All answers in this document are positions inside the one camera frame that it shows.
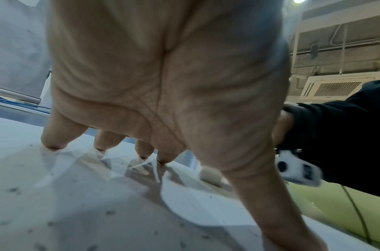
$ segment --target black sleeve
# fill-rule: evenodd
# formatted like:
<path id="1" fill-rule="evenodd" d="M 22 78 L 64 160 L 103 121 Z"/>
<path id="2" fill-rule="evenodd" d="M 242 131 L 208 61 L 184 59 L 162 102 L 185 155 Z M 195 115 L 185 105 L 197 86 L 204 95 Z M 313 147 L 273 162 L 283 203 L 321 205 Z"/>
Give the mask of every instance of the black sleeve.
<path id="1" fill-rule="evenodd" d="M 371 118 L 374 107 L 368 102 L 363 91 L 345 101 L 331 101 L 324 104 L 287 105 L 284 110 L 294 115 L 294 127 L 286 135 L 278 150 L 295 150 L 330 147 L 332 142 L 346 142 L 348 131 L 364 129 Z"/>

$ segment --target yellow-green object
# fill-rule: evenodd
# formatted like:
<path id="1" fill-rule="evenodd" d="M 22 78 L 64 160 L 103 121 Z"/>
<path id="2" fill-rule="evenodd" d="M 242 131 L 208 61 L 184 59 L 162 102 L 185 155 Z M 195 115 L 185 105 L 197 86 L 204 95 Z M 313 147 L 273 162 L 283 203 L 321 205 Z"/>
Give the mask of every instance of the yellow-green object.
<path id="1" fill-rule="evenodd" d="M 333 222 L 366 237 L 361 220 L 341 185 L 322 182 L 320 187 L 313 188 L 289 183 L 289 187 L 313 203 Z M 346 189 L 365 220 L 370 238 L 380 242 L 380 197 L 351 188 Z"/>

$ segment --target table surface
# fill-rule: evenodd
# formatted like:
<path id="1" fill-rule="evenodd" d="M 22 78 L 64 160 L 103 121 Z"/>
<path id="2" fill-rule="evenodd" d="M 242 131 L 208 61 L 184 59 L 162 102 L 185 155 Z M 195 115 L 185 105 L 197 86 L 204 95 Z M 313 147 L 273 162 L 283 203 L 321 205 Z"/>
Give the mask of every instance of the table surface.
<path id="1" fill-rule="evenodd" d="M 280 250 L 191 168 L 140 164 L 128 142 L 103 156 L 89 135 L 52 153 L 32 124 L 0 118 L 0 251 Z M 376 250 L 304 219 L 331 251 Z"/>

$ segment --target finger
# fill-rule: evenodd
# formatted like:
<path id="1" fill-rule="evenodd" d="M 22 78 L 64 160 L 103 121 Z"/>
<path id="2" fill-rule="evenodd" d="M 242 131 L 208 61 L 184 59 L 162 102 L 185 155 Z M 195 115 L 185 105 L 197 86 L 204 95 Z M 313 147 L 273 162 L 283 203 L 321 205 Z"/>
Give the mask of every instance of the finger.
<path id="1" fill-rule="evenodd" d="M 105 151 L 119 145 L 119 143 L 121 143 L 125 137 L 126 135 L 123 134 L 117 134 L 105 130 L 98 130 L 95 136 L 93 147 L 98 149 L 99 151 Z"/>
<path id="2" fill-rule="evenodd" d="M 144 141 L 141 141 L 141 140 L 136 140 L 136 143 L 135 143 L 135 151 L 137 153 L 137 155 L 145 160 L 147 159 L 151 154 L 153 154 L 154 152 L 154 147 L 152 145 L 150 145 L 149 143 L 146 143 Z"/>
<path id="3" fill-rule="evenodd" d="M 169 154 L 161 151 L 158 151 L 157 153 L 157 161 L 162 165 L 172 162 L 176 158 L 177 154 Z"/>
<path id="4" fill-rule="evenodd" d="M 49 149 L 63 149 L 68 143 L 81 136 L 87 126 L 78 124 L 52 109 L 47 125 L 41 135 L 42 144 Z"/>

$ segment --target white device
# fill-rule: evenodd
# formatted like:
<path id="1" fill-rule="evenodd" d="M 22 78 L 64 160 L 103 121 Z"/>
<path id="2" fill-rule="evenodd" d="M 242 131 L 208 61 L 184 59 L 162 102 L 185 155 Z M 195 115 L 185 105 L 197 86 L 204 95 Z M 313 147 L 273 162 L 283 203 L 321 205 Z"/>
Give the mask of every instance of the white device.
<path id="1" fill-rule="evenodd" d="M 320 186 L 322 170 L 305 160 L 296 157 L 291 151 L 280 151 L 275 159 L 283 180 L 305 186 Z"/>

